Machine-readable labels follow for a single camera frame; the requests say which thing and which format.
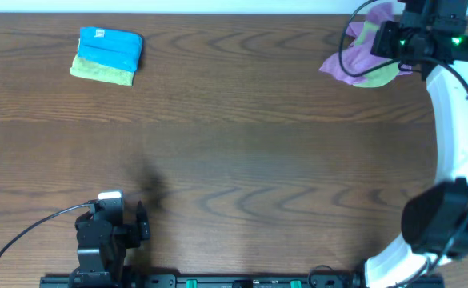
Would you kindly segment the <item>purple microfibre cloth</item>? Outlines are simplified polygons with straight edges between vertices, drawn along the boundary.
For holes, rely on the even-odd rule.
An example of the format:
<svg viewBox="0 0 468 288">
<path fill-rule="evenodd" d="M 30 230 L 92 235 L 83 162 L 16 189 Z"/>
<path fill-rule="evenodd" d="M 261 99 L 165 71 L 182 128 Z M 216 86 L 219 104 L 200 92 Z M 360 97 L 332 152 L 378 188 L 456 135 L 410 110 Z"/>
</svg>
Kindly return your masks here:
<svg viewBox="0 0 468 288">
<path fill-rule="evenodd" d="M 352 74 L 374 68 L 389 61 L 370 53 L 374 43 L 376 32 L 384 21 L 394 19 L 393 5 L 389 2 L 373 6 L 367 13 L 364 22 L 352 22 L 346 29 L 346 35 L 353 38 L 351 44 L 342 51 L 342 63 Z M 360 77 L 351 77 L 346 74 L 338 59 L 338 53 L 329 56 L 320 72 L 331 75 L 336 80 L 348 85 L 361 88 L 377 88 L 393 81 L 397 76 L 411 74 L 411 71 L 401 71 L 397 63 L 389 64 L 379 70 L 375 70 Z"/>
</svg>

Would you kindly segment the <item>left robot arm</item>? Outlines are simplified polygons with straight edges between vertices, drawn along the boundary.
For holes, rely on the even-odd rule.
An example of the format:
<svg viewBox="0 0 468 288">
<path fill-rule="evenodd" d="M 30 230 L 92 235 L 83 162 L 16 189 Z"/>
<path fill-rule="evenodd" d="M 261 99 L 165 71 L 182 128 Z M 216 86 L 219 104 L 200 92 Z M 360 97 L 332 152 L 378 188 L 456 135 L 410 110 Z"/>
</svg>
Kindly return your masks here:
<svg viewBox="0 0 468 288">
<path fill-rule="evenodd" d="M 88 206 L 75 222 L 79 267 L 70 274 L 68 287 L 130 286 L 134 280 L 124 261 L 128 249 L 150 239 L 146 208 L 138 202 L 135 221 L 125 224 L 122 198 L 92 200 Z"/>
</svg>

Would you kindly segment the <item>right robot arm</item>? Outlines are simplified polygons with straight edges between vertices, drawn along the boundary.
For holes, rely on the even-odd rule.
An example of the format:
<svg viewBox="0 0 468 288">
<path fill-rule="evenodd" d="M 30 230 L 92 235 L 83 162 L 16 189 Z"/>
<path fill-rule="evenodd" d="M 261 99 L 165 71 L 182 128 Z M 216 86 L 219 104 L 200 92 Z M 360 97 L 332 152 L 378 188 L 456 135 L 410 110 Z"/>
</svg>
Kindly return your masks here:
<svg viewBox="0 0 468 288">
<path fill-rule="evenodd" d="M 434 108 L 434 184 L 406 204 L 400 235 L 364 265 L 365 287 L 408 287 L 468 255 L 467 0 L 408 1 L 384 22 L 372 54 L 419 66 Z"/>
</svg>

